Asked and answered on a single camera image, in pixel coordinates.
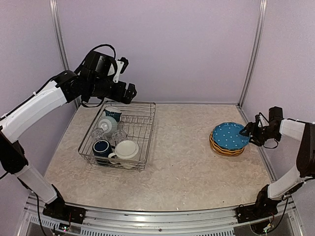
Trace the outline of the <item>blue polka-dot plate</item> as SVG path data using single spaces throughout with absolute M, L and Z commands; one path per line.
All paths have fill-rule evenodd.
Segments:
M 217 125 L 212 136 L 214 142 L 223 149 L 239 150 L 249 144 L 250 138 L 243 136 L 240 131 L 244 128 L 242 124 L 225 122 Z

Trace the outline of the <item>yellow polka-dot plate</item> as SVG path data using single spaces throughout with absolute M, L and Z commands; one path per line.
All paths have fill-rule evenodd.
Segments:
M 213 141 L 210 141 L 210 147 L 216 153 L 218 153 L 220 155 L 224 155 L 224 156 L 238 156 L 238 155 L 242 154 L 245 150 L 245 148 L 238 149 L 238 150 L 222 149 L 221 147 L 216 145 Z
M 226 152 L 226 153 L 230 153 L 230 154 L 234 154 L 234 153 L 242 153 L 245 148 L 241 148 L 241 149 L 236 149 L 236 150 L 228 150 L 226 148 L 222 148 L 220 147 L 213 139 L 213 133 L 211 132 L 210 136 L 209 136 L 209 140 L 210 140 L 210 146 L 212 146 L 215 150 L 219 151 L 219 152 Z

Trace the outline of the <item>cream bird-pattern plate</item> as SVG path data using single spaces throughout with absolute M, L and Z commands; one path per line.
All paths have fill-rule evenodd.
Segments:
M 244 148 L 241 150 L 235 150 L 235 151 L 222 151 L 222 150 L 218 150 L 215 149 L 214 147 L 212 147 L 212 150 L 222 156 L 227 156 L 227 157 L 234 157 L 234 156 L 239 156 L 240 154 L 242 154 L 244 152 Z

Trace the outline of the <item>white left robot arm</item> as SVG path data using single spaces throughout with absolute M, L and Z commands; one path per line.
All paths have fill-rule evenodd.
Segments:
M 80 98 L 85 106 L 96 97 L 130 104 L 137 91 L 134 84 L 120 81 L 129 62 L 91 49 L 74 70 L 65 70 L 49 79 L 38 91 L 0 118 L 0 163 L 26 188 L 33 191 L 59 219 L 69 208 L 57 189 L 33 167 L 19 144 L 20 136 L 53 110 Z

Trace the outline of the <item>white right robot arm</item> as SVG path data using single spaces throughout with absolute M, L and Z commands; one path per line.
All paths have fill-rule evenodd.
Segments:
M 259 113 L 255 116 L 254 122 L 249 122 L 239 132 L 240 135 L 249 138 L 249 142 L 262 147 L 269 140 L 280 142 L 281 138 L 287 144 L 295 144 L 296 147 L 289 147 L 285 154 L 294 151 L 295 160 L 291 167 L 277 181 L 263 187 L 252 206 L 252 214 L 256 218 L 262 218 L 271 208 L 285 197 L 295 193 L 309 180 L 315 178 L 315 124 L 292 118 L 284 118 L 283 109 L 274 106 L 269 109 L 269 118 L 264 124 L 262 119 L 265 116 Z

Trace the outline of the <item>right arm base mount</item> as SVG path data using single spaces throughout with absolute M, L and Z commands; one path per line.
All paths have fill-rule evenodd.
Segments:
M 259 191 L 254 204 L 246 206 L 239 205 L 236 208 L 238 223 L 258 220 L 278 213 L 277 205 L 281 200 L 268 198 L 268 187 L 269 185 L 266 185 Z

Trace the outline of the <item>dark blue mug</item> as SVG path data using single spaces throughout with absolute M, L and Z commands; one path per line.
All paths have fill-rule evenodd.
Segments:
M 98 140 L 93 144 L 93 154 L 99 157 L 108 157 L 115 147 L 108 140 Z

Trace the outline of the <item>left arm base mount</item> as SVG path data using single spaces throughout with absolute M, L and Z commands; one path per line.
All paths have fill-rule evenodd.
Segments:
M 83 224 L 86 209 L 67 205 L 58 189 L 53 184 L 52 187 L 57 194 L 57 198 L 51 203 L 45 204 L 43 215 L 67 221 L 68 223 Z

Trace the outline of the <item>clear glass cup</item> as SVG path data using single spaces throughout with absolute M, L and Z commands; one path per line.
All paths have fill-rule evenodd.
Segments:
M 92 139 L 96 141 L 107 140 L 104 131 L 101 128 L 95 128 L 91 131 Z
M 123 130 L 115 131 L 111 136 L 113 142 L 117 145 L 118 143 L 127 139 L 127 133 Z

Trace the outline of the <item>pale green ribbed bowl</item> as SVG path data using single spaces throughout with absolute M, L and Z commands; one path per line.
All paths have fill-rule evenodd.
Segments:
M 97 127 L 102 129 L 107 136 L 111 136 L 117 131 L 118 123 L 113 117 L 104 116 L 99 119 Z

